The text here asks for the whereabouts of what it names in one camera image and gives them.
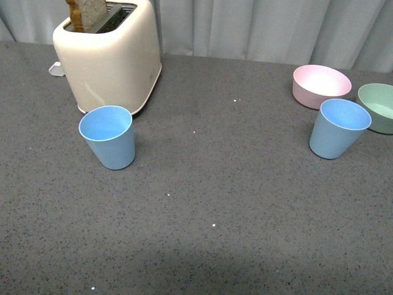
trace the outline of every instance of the plastic cup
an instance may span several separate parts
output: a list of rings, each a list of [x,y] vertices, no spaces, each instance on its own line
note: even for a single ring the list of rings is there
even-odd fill
[[[371,125],[370,114],[349,100],[334,98],[321,104],[309,140],[319,157],[335,159],[342,155]]]
[[[96,108],[82,118],[79,132],[106,168],[123,169],[134,161],[133,118],[127,109]]]

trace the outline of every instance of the curtain fold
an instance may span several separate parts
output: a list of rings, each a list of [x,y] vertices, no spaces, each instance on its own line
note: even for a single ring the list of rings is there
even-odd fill
[[[393,71],[393,0],[149,1],[164,54]],[[1,0],[0,40],[52,44],[68,13],[65,0]]]

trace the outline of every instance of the table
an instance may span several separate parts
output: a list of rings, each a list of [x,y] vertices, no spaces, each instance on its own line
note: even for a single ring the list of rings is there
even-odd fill
[[[314,155],[295,65],[164,56],[104,168],[53,46],[0,42],[1,294],[389,294],[393,136]],[[341,70],[361,85],[393,74]]]

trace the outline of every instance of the cream toaster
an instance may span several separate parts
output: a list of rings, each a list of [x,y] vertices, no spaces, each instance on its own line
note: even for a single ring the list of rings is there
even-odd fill
[[[105,105],[132,114],[146,104],[161,72],[160,45],[149,0],[107,1],[107,15],[85,33],[70,18],[53,32],[53,44],[78,108]]]

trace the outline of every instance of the toast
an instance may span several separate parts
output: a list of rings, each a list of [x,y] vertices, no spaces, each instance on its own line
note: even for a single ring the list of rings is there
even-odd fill
[[[74,32],[84,33],[106,13],[105,0],[66,0]]]

